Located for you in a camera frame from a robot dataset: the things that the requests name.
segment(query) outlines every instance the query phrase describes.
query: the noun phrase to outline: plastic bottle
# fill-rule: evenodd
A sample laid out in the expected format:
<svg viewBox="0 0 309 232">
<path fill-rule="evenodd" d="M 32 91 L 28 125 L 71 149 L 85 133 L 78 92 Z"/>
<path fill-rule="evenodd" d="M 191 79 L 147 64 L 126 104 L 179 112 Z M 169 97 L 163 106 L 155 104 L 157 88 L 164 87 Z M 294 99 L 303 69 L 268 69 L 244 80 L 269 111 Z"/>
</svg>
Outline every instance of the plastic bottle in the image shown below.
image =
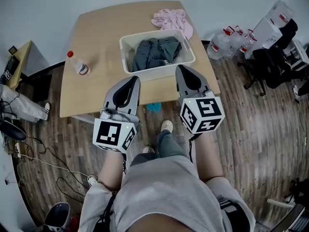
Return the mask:
<svg viewBox="0 0 309 232">
<path fill-rule="evenodd" d="M 247 41 L 246 36 L 247 34 L 244 33 L 239 26 L 236 26 L 236 33 L 231 36 L 231 46 L 225 56 L 232 58 L 236 54 L 237 50 L 244 44 L 244 42 Z"/>
<path fill-rule="evenodd" d="M 222 58 L 231 46 L 230 36 L 235 32 L 232 27 L 223 29 L 223 32 L 215 34 L 209 43 L 206 52 L 208 57 L 212 59 Z"/>
<path fill-rule="evenodd" d="M 88 66 L 79 59 L 77 59 L 72 51 L 69 51 L 67 53 L 67 56 L 69 57 L 72 67 L 76 70 L 76 73 L 83 76 L 90 75 L 90 69 L 88 68 Z"/>
<path fill-rule="evenodd" d="M 246 53 L 253 46 L 253 44 L 257 41 L 254 38 L 253 31 L 249 29 L 248 32 L 249 33 L 246 37 L 246 40 L 244 41 L 244 44 L 239 48 L 239 51 L 242 53 Z"/>
</svg>

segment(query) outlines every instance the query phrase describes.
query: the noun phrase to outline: red bottle cap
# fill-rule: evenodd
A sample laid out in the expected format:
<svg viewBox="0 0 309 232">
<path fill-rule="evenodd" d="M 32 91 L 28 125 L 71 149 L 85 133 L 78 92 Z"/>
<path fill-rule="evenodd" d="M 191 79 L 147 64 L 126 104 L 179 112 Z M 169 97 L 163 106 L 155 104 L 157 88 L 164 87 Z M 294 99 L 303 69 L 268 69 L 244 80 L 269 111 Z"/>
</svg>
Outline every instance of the red bottle cap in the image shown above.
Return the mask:
<svg viewBox="0 0 309 232">
<path fill-rule="evenodd" d="M 67 56 L 68 56 L 69 58 L 71 58 L 71 57 L 73 56 L 73 52 L 72 52 L 72 51 L 69 51 L 69 52 L 67 53 Z"/>
</svg>

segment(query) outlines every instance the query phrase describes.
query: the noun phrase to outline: desk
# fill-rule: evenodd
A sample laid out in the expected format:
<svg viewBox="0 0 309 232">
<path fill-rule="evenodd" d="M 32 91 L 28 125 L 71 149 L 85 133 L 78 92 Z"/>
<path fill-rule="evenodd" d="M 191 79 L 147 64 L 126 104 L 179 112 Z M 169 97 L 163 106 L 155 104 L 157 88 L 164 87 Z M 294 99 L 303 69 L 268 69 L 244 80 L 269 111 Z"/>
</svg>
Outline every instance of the desk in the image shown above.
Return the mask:
<svg viewBox="0 0 309 232">
<path fill-rule="evenodd" d="M 11 76 L 10 80 L 6 83 L 6 86 L 8 86 L 11 89 L 17 88 L 20 78 L 24 79 L 25 77 L 27 77 L 22 73 L 22 70 L 27 61 L 29 50 L 31 48 L 31 44 L 32 44 L 32 41 L 25 43 L 21 48 L 17 50 L 17 52 L 13 54 L 19 60 L 19 65 L 17 66 L 17 69 L 15 70 L 14 74 Z"/>
<path fill-rule="evenodd" d="M 149 1 L 116 5 L 79 16 L 70 50 L 91 69 L 89 76 L 77 75 L 66 61 L 60 98 L 60 117 L 75 117 L 100 111 L 107 91 L 128 77 L 123 70 L 119 40 L 122 36 L 159 30 L 151 23 L 161 9 L 183 9 L 179 1 Z M 191 65 L 204 75 L 215 94 L 220 93 L 211 63 L 201 39 L 194 30 L 189 40 L 196 61 Z M 141 83 L 140 104 L 178 99 L 175 76 Z"/>
</svg>

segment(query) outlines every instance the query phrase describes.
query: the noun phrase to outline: pants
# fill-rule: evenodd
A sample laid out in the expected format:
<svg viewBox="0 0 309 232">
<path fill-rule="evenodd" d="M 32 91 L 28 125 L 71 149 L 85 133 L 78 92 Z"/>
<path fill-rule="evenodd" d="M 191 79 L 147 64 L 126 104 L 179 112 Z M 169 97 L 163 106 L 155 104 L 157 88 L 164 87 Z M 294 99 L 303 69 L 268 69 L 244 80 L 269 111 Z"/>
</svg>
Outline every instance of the pants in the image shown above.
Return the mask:
<svg viewBox="0 0 309 232">
<path fill-rule="evenodd" d="M 34 103 L 26 96 L 18 94 L 18 92 L 10 89 L 6 85 L 0 85 L 0 97 L 4 102 L 11 102 L 10 106 L 7 103 L 3 104 L 4 116 L 15 118 L 12 114 L 9 114 L 13 112 L 18 118 L 35 123 L 39 119 L 45 119 L 47 116 L 44 107 Z"/>
<path fill-rule="evenodd" d="M 140 163 L 147 162 L 149 160 L 154 160 L 156 158 L 165 158 L 171 156 L 187 157 L 183 149 L 178 145 L 178 143 L 176 143 L 172 134 L 170 134 L 168 130 L 163 130 L 158 135 L 157 140 L 158 140 L 159 154 L 158 155 L 156 153 L 138 154 L 131 162 L 131 167 Z"/>
</svg>

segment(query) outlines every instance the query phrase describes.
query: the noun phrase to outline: black office chair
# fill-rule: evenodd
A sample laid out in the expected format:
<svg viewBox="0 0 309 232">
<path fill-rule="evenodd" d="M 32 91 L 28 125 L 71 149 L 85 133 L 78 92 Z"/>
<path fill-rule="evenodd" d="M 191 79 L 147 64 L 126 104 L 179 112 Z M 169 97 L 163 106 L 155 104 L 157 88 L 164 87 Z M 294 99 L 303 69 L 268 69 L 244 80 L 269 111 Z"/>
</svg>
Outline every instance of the black office chair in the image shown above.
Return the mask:
<svg viewBox="0 0 309 232">
<path fill-rule="evenodd" d="M 264 96 L 266 95 L 266 91 L 263 80 L 266 81 L 268 87 L 276 88 L 281 83 L 290 81 L 291 78 L 294 79 L 293 77 L 296 78 L 296 76 L 288 74 L 291 70 L 291 66 L 283 50 L 287 48 L 297 30 L 298 27 L 296 22 L 291 19 L 287 25 L 280 28 L 282 36 L 273 46 L 269 49 L 258 49 L 253 51 L 254 59 L 248 60 L 250 65 L 237 63 L 238 66 L 243 66 L 253 73 L 253 79 L 250 83 L 244 85 L 245 89 L 249 89 L 253 83 L 259 81 L 263 90 L 260 95 Z"/>
</svg>

